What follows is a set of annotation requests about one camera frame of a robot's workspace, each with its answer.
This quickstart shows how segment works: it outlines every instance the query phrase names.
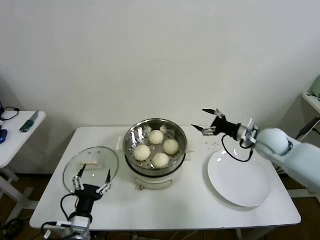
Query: green object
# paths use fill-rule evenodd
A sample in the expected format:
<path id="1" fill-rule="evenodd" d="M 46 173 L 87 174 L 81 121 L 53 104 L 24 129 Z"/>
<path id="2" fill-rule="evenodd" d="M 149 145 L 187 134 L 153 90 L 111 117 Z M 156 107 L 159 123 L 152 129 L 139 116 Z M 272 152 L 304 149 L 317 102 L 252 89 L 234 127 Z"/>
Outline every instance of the green object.
<path id="1" fill-rule="evenodd" d="M 29 132 L 30 128 L 35 124 L 35 121 L 38 118 L 39 110 L 37 110 L 32 117 L 25 122 L 25 124 L 20 128 L 21 133 L 27 133 Z"/>
<path id="2" fill-rule="evenodd" d="M 320 98 L 320 76 L 314 81 L 310 90 L 313 95 Z"/>
<path id="3" fill-rule="evenodd" d="M 33 121 L 31 120 L 26 121 L 25 124 L 20 128 L 20 132 L 27 133 L 33 125 L 34 125 Z"/>

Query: floor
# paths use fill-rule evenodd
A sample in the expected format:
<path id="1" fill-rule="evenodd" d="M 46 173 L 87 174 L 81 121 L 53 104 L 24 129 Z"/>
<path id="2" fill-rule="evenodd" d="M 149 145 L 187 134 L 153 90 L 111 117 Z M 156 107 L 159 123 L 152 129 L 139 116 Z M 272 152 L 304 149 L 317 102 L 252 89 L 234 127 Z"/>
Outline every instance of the floor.
<path id="1" fill-rule="evenodd" d="M 288 176 L 281 177 L 287 189 L 300 189 L 302 188 L 298 183 L 289 178 Z M 34 192 L 31 195 L 31 200 L 40 200 L 47 184 L 50 181 L 50 176 L 22 176 L 20 181 L 13 183 L 14 187 L 20 192 L 23 192 L 26 187 L 34 187 Z M 302 222 L 295 226 L 278 227 L 270 232 L 264 239 L 267 240 L 320 240 L 320 204 L 315 198 L 299 198 L 293 200 L 298 208 Z M 4 195 L 0 200 L 0 218 L 1 223 L 5 223 L 7 217 L 15 206 L 15 202 L 9 197 Z M 25 218 L 31 216 L 33 211 L 24 210 L 20 217 Z M 243 233 L 245 236 L 250 229 L 246 229 Z M 172 231 L 154 231 L 154 232 L 138 232 L 139 237 L 149 237 L 159 240 L 169 240 L 176 232 Z M 193 233 L 192 231 L 183 231 L 175 235 L 174 240 L 183 240 L 187 235 Z M 22 232 L 15 238 L 16 240 L 31 240 L 39 234 L 37 229 L 29 226 L 29 220 L 24 221 L 24 228 Z M 129 240 L 131 239 L 129 232 L 100 232 L 97 239 L 103 240 Z M 210 230 L 198 231 L 191 235 L 188 240 L 236 240 L 235 230 Z M 34 238 L 34 240 L 42 240 L 42 236 Z"/>

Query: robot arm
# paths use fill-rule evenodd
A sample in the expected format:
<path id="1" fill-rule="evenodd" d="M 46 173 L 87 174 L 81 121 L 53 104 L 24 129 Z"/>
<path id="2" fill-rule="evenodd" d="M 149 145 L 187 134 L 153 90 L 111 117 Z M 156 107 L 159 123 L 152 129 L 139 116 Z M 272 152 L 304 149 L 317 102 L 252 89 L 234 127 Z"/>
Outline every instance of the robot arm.
<path id="1" fill-rule="evenodd" d="M 65 212 L 67 221 L 52 221 L 46 222 L 41 227 L 41 232 L 46 240 L 90 240 L 90 225 L 93 221 L 91 211 L 94 203 L 100 200 L 103 195 L 108 192 L 112 187 L 111 170 L 109 169 L 105 184 L 102 187 L 83 184 L 82 175 L 86 169 L 86 164 L 79 171 L 77 176 L 72 179 L 74 186 L 74 195 L 77 196 L 79 201 L 76 205 L 76 211 L 68 216 Z M 50 238 L 51 231 L 45 232 L 45 226 L 55 226 L 58 228 L 70 229 L 70 235 L 62 238 Z"/>
<path id="2" fill-rule="evenodd" d="M 254 149 L 259 155 L 275 163 L 293 179 L 311 191 L 320 192 L 320 149 L 289 137 L 282 130 L 267 128 L 258 131 L 252 119 L 247 125 L 228 122 L 219 110 L 205 109 L 216 116 L 209 128 L 193 125 L 204 136 L 224 133 L 240 142 L 243 149 Z"/>

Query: glass lid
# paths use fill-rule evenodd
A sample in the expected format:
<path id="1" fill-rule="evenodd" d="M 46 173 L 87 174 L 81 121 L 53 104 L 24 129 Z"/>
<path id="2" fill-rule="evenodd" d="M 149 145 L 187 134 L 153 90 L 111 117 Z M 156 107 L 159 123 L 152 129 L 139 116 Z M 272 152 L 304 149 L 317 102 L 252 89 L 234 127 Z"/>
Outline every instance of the glass lid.
<path id="1" fill-rule="evenodd" d="M 117 154 L 107 147 L 91 147 L 74 156 L 63 173 L 63 184 L 66 189 L 74 193 L 73 178 L 85 166 L 81 180 L 83 184 L 101 187 L 106 183 L 110 170 L 111 179 L 114 179 L 119 168 Z"/>

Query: cable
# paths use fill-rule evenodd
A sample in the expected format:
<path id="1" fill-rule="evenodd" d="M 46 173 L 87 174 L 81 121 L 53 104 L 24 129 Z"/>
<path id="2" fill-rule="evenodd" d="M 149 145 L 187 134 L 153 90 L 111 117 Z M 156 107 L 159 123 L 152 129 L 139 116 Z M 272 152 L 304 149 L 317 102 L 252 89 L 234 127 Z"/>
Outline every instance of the cable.
<path id="1" fill-rule="evenodd" d="M 104 236 L 104 240 L 107 240 L 108 235 L 109 235 L 109 231 L 106 232 L 106 234 Z"/>
<path id="2" fill-rule="evenodd" d="M 176 233 L 174 233 L 174 234 L 170 237 L 170 239 L 169 239 L 169 240 L 174 239 L 174 237 L 175 237 L 176 235 L 178 235 L 179 233 L 181 233 L 181 232 L 180 232 L 180 231 L 177 231 Z"/>
<path id="3" fill-rule="evenodd" d="M 6 111 L 6 109 L 13 109 L 13 110 L 15 110 L 15 111 L 16 111 L 16 115 L 14 115 L 14 116 L 12 116 L 12 117 L 10 117 L 10 118 L 3 118 L 3 117 L 2 117 L 2 118 L 1 118 L 2 121 L 9 121 L 9 120 L 14 119 L 16 116 L 19 115 L 19 112 L 20 112 L 20 109 L 19 109 L 19 108 L 12 107 L 12 106 L 7 106 L 7 107 L 3 108 L 4 111 Z"/>
<path id="4" fill-rule="evenodd" d="M 188 237 L 192 236 L 193 234 L 197 233 L 199 230 L 194 231 L 193 233 L 190 233 L 189 235 L 187 235 L 183 240 L 186 240 Z"/>
<path id="5" fill-rule="evenodd" d="M 61 201 L 60 201 L 60 208 L 61 208 L 61 210 L 62 210 L 65 218 L 66 218 L 68 221 L 69 221 L 69 217 L 68 217 L 68 215 L 67 215 L 67 213 L 66 213 L 66 211 L 65 211 L 65 209 L 64 209 L 63 202 L 64 202 L 64 200 L 65 200 L 67 197 L 74 196 L 74 195 L 75 195 L 74 193 L 67 194 L 67 195 L 65 195 L 65 196 L 61 199 Z"/>
<path id="6" fill-rule="evenodd" d="M 238 158 L 234 157 L 234 156 L 227 150 L 226 145 L 225 145 L 225 143 L 224 143 L 224 139 L 225 139 L 226 136 L 228 136 L 228 135 L 224 135 L 224 136 L 222 137 L 222 139 L 221 139 L 222 146 L 223 146 L 224 150 L 226 151 L 226 153 L 229 154 L 230 157 L 232 157 L 234 160 L 237 160 L 238 162 L 241 162 L 241 163 L 249 162 L 250 159 L 251 159 L 251 157 L 252 157 L 252 155 L 254 154 L 254 149 L 251 148 L 250 154 L 249 154 L 249 158 L 248 158 L 247 160 L 238 159 Z"/>
<path id="7" fill-rule="evenodd" d="M 308 134 L 320 123 L 320 120 L 316 122 L 315 125 L 313 125 L 313 127 L 300 139 L 300 142 L 305 139 L 306 136 L 308 136 Z"/>

